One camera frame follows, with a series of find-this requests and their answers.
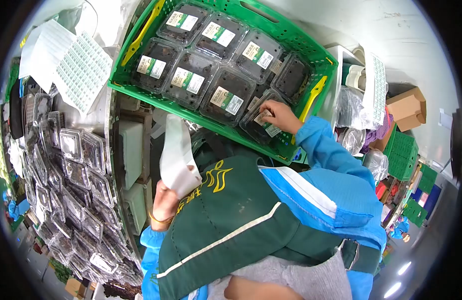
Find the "blue sleeve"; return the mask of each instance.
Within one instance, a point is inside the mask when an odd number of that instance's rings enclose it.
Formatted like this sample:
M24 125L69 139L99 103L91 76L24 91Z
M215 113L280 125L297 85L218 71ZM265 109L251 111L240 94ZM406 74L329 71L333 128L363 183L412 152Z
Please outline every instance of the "blue sleeve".
M334 140L331 126L326 120L310 117L298 130L296 144L306 151L310 166L363 178L375 189L371 171Z
M141 262L141 269L144 273L143 284L141 291L143 292L144 300L159 300L159 285L157 284L156 275L159 273L159 250L163 243L166 231L154 231L151 226L146 228L141 234L141 245L146 247L144 252L143 261ZM183 299L190 300L205 300L207 299L207 285L202 286L196 291L183 297Z

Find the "wall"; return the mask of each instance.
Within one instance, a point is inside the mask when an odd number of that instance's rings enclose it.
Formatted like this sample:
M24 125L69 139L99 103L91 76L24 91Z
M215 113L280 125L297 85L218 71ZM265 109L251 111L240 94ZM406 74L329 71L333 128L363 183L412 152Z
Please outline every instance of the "wall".
M297 23L325 47L358 44L385 64L389 83L420 87L427 123L413 129L419 154L442 166L450 158L450 130L438 125L439 108L458 107L456 87L439 40L411 0L260 0ZM450 167L444 171L452 178Z

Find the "cardboard box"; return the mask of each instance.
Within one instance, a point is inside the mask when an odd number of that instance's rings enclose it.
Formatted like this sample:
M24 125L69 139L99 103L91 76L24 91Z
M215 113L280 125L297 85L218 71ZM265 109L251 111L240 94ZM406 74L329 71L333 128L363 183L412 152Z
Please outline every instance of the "cardboard box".
M86 287L75 278L70 278L64 289L68 291L68 293L70 293L73 297L78 299L83 299L84 292L86 291Z
M426 123L426 99L419 87L387 99L386 105L401 132Z
M391 134L393 133L394 130L394 125L396 122L391 122L389 130L387 131L386 135L381 140L375 140L369 143L369 147L372 149L379 150L381 152L384 152L384 149L386 148L387 142L389 141Z

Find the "white paper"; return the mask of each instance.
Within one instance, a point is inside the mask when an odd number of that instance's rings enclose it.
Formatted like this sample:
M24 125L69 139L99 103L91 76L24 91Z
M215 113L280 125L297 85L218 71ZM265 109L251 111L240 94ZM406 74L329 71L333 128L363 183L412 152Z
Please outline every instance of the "white paper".
M202 183L192 157L191 136L184 120L173 114L166 119L164 148L159 162L161 179L181 199Z

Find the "green and white label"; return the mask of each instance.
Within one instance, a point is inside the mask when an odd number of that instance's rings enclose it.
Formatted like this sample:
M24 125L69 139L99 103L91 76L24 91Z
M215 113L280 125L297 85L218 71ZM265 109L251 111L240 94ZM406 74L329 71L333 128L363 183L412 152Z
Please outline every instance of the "green and white label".
M243 99L220 86L217 87L216 92L214 92L211 98L211 103L221 107L233 116L239 111L243 102Z
M165 66L165 62L143 55L138 65L138 72L159 79Z
M245 57L249 58L253 62L257 63L263 69L267 69L274 56L264 51L261 47L249 42L249 45L244 49L242 53Z
M203 82L203 76L178 67L174 73L171 84L177 87L182 87L193 94L197 94Z
M166 22L166 25L171 25L186 31L190 31L194 24L196 24L197 20L198 17L194 17L179 11L173 11L172 15Z
M256 105L258 105L259 100L260 99L258 97L254 96L254 98L251 100L251 102L248 105L248 111L252 111L256 107Z
M229 43L235 35L236 34L232 33L228 29L219 26L214 22L210 22L206 29L204 29L203 31L203 36L212 39L213 41L223 45L224 47L227 47L229 45Z
M265 109L262 113L260 113L257 117L254 118L254 121L261 125L270 137L275 137L278 133L281 132L281 129L277 128L275 125L271 123L263 121L263 117L271 116L272 114L270 113L270 111Z

